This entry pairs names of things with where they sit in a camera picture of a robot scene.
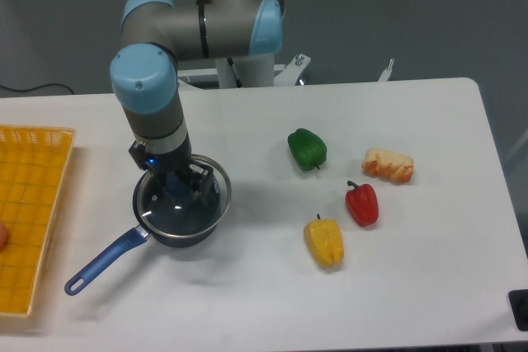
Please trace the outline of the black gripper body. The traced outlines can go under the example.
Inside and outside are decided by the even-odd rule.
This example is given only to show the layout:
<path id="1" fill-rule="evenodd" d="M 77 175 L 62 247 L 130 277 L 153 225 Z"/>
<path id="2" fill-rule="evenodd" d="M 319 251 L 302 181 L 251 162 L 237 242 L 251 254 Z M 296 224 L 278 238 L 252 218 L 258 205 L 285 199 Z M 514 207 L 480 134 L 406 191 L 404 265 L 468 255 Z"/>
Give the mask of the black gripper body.
<path id="1" fill-rule="evenodd" d="M 172 176 L 181 181 L 191 179 L 191 141 L 188 135 L 179 147 L 167 153 L 154 154 L 146 149 L 145 144 L 134 142 L 129 154 L 140 170 L 149 171 L 154 176 Z"/>

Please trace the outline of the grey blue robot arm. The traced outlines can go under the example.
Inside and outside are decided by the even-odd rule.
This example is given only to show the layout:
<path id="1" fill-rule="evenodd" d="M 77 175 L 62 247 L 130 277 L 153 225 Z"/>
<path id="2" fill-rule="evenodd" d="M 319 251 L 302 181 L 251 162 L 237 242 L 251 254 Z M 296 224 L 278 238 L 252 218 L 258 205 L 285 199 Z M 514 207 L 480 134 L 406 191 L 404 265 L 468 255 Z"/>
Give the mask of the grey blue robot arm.
<path id="1" fill-rule="evenodd" d="M 283 44 L 279 0 L 128 0 L 122 46 L 111 61 L 113 92 L 133 131 L 130 154 L 171 195 L 206 195 L 213 172 L 194 162 L 178 92 L 181 61 L 213 59 L 221 82 L 232 72 L 248 87 L 269 87 Z"/>

